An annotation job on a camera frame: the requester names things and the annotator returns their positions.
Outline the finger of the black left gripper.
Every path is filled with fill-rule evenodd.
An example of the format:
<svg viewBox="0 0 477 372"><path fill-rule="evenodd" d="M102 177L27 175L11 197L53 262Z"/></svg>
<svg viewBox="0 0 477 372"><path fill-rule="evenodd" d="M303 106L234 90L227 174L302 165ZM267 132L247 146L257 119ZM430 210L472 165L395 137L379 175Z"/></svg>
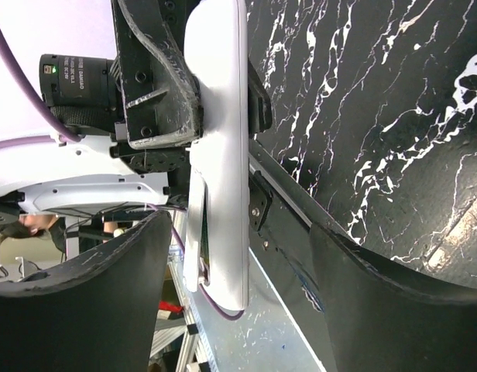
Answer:
<svg viewBox="0 0 477 372"><path fill-rule="evenodd" d="M113 1L122 107L135 150L185 146L201 137L203 109L184 33L196 1Z"/></svg>
<svg viewBox="0 0 477 372"><path fill-rule="evenodd" d="M270 96L252 62L248 60L248 130L254 136L270 129L273 124L273 110Z"/></svg>

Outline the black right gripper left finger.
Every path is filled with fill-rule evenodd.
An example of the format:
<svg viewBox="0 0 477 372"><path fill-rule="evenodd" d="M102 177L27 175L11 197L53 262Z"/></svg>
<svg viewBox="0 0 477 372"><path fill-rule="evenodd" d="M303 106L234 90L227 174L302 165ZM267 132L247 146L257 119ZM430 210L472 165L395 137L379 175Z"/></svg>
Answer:
<svg viewBox="0 0 477 372"><path fill-rule="evenodd" d="M0 282L0 371L144 371L171 241L169 212L64 263Z"/></svg>

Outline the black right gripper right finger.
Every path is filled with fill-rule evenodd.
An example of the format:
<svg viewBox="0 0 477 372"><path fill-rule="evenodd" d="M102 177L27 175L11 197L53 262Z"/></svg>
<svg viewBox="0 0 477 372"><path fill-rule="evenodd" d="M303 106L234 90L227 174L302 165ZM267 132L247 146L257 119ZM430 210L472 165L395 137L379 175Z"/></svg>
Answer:
<svg viewBox="0 0 477 372"><path fill-rule="evenodd" d="M477 371L477 289L411 270L312 225L314 272L340 371Z"/></svg>

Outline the white remote control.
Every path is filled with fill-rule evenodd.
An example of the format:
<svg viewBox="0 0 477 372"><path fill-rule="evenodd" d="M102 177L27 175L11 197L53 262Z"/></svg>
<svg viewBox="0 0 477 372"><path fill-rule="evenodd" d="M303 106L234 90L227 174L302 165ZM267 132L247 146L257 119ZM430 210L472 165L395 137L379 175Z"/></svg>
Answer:
<svg viewBox="0 0 477 372"><path fill-rule="evenodd" d="M196 77L203 135L190 165L206 184L209 270L203 288L220 307L249 303L247 17L243 1L201 1L187 20L184 59Z"/></svg>

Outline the green AA battery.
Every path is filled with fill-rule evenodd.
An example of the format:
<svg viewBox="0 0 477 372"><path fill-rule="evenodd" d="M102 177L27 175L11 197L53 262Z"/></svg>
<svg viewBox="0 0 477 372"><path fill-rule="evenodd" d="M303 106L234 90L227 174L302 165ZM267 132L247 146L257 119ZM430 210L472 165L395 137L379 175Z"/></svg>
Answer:
<svg viewBox="0 0 477 372"><path fill-rule="evenodd" d="M203 270L209 270L209 246L208 246L208 217L207 208L203 210L203 221L201 226L201 262Z"/></svg>

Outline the white battery cover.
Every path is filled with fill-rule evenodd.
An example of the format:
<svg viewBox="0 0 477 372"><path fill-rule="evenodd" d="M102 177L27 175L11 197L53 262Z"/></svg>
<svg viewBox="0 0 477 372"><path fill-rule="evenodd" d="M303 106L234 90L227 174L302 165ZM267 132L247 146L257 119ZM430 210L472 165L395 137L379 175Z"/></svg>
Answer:
<svg viewBox="0 0 477 372"><path fill-rule="evenodd" d="M191 168L187 208L187 228L183 275L188 291L198 290L201 275L201 246L204 223L206 184L201 174Z"/></svg>

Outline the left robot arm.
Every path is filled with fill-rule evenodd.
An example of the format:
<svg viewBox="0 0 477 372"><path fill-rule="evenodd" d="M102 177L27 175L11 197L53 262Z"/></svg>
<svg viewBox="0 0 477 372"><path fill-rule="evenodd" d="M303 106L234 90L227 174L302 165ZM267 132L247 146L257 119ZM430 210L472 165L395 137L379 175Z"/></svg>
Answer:
<svg viewBox="0 0 477 372"><path fill-rule="evenodd" d="M45 54L55 130L0 139L7 215L175 205L246 215L248 141L272 124L247 55L243 1L113 1L116 57Z"/></svg>

